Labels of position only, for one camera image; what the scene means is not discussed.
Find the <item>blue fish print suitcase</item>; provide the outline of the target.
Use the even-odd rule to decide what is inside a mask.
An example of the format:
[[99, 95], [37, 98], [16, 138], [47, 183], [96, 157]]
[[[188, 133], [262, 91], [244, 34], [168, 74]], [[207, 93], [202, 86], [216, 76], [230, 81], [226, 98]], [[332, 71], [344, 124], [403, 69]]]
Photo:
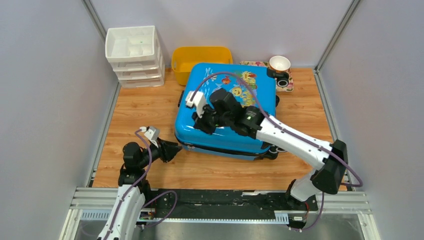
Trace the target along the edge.
[[[188, 82], [180, 99], [184, 100], [190, 91], [198, 88], [207, 100], [215, 91], [226, 90], [231, 93], [241, 106], [255, 106], [252, 94], [237, 83], [231, 75], [234, 73], [246, 82], [269, 115], [275, 115], [280, 98], [277, 96], [276, 82], [267, 76], [267, 68], [252, 65], [237, 65], [223, 63], [198, 63], [189, 75]], [[188, 151], [212, 154], [217, 156], [239, 158], [244, 160], [274, 160], [284, 149], [269, 143], [241, 136], [230, 127], [217, 127], [213, 134], [207, 134], [194, 128], [192, 114], [194, 109], [180, 102], [175, 121], [176, 139]]]

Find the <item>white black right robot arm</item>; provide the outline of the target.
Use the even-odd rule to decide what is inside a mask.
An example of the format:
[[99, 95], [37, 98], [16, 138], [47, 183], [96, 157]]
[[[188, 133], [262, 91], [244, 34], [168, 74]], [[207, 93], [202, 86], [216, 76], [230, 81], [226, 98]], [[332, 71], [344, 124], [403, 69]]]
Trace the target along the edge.
[[200, 91], [190, 91], [185, 105], [194, 108], [194, 127], [213, 134], [217, 127], [229, 127], [240, 136], [250, 137], [281, 148], [312, 166], [311, 173], [295, 179], [285, 195], [286, 205], [299, 209], [319, 192], [338, 193], [348, 167], [347, 145], [313, 138], [291, 128], [255, 105], [242, 106], [232, 93], [221, 88], [206, 98]]

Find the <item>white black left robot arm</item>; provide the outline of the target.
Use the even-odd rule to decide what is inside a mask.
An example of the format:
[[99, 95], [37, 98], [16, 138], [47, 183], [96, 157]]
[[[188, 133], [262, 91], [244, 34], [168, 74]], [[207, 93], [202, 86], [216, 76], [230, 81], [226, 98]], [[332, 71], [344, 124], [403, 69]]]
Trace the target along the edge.
[[147, 177], [155, 160], [171, 161], [182, 150], [176, 142], [158, 139], [142, 148], [129, 142], [122, 148], [123, 165], [119, 171], [117, 196], [98, 240], [130, 240], [134, 235], [142, 208], [153, 202]]

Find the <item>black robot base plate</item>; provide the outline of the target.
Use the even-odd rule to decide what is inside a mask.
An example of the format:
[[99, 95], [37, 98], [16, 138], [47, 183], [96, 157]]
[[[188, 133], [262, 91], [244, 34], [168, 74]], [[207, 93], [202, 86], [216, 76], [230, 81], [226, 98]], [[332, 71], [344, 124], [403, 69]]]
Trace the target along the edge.
[[151, 204], [142, 210], [153, 217], [168, 219], [271, 220], [276, 211], [318, 211], [317, 198], [290, 206], [285, 191], [168, 189], [151, 190]]

